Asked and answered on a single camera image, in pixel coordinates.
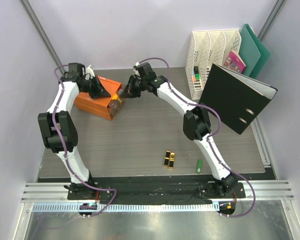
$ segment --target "black binder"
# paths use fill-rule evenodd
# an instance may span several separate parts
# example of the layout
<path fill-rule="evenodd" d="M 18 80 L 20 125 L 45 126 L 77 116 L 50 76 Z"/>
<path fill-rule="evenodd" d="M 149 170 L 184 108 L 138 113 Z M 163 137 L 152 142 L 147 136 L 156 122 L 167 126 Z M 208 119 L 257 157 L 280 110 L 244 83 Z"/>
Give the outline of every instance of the black binder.
<path fill-rule="evenodd" d="M 277 91 L 265 83 L 213 64 L 199 103 L 213 108 L 224 124 L 242 134 Z"/>

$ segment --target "orange tissue box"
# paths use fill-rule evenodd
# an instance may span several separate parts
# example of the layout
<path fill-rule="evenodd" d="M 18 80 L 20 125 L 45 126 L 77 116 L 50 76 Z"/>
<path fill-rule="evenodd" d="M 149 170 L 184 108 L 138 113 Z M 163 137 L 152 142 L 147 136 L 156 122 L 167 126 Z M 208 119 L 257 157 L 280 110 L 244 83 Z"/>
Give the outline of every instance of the orange tissue box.
<path fill-rule="evenodd" d="M 91 99 L 88 93 L 80 92 L 74 100 L 74 105 L 80 110 L 112 120 L 124 101 L 119 97 L 123 87 L 120 82 L 102 76 L 98 78 L 111 97 Z"/>

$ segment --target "gray wood grain surface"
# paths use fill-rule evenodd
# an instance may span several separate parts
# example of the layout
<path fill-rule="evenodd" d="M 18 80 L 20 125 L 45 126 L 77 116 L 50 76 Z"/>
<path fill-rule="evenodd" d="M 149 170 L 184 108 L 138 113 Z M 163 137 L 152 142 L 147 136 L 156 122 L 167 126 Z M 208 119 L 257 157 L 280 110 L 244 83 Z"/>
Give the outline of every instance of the gray wood grain surface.
<path fill-rule="evenodd" d="M 155 70 L 167 76 L 165 68 Z M 171 68 L 172 84 L 190 97 L 184 68 Z M 99 76 L 126 84 L 131 69 L 99 70 Z M 73 106 L 71 117 L 78 131 L 78 150 L 94 177 L 195 174 L 197 160 L 205 159 L 199 148 L 183 133 L 183 117 L 167 102 L 152 93 L 125 99 L 113 121 L 81 111 Z M 217 119 L 210 115 L 211 128 Z M 227 164 L 239 173 L 265 172 L 251 127 L 238 135 L 226 125 L 214 137 Z M 175 153 L 173 169 L 163 166 L 166 151 Z M 201 174 L 210 174 L 204 160 Z M 41 178 L 69 177 L 62 161 L 45 151 Z"/>

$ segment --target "white wall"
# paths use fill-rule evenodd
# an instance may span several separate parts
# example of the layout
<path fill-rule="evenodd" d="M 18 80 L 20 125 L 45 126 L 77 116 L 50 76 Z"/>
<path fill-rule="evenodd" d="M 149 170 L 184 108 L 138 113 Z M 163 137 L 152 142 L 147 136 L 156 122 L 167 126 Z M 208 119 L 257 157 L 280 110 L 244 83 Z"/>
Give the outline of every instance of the white wall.
<path fill-rule="evenodd" d="M 52 58 L 17 0 L 0 1 L 0 240 L 11 239 L 44 145 L 38 113 L 57 93 Z"/>
<path fill-rule="evenodd" d="M 300 0 L 288 0 L 264 39 L 271 57 L 258 79 L 278 88 L 260 120 L 279 178 L 300 209 Z"/>
<path fill-rule="evenodd" d="M 30 0 L 63 64 L 131 68 L 148 57 L 184 67 L 194 30 L 259 33 L 275 0 Z M 154 67 L 162 67 L 153 62 Z"/>

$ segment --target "green highlighter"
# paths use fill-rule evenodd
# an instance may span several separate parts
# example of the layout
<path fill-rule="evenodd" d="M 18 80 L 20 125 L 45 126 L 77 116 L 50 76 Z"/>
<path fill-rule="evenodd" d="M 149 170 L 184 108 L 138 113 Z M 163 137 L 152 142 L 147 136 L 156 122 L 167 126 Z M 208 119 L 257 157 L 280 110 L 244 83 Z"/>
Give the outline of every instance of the green highlighter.
<path fill-rule="evenodd" d="M 194 77 L 195 77 L 195 80 L 200 80 L 200 74 L 199 74 L 199 69 L 197 66 L 194 66 L 193 67 L 193 71 L 194 71 Z"/>
<path fill-rule="evenodd" d="M 201 173 L 201 168 L 202 168 L 202 159 L 198 159 L 198 163 L 196 165 L 196 173 L 197 174 Z"/>

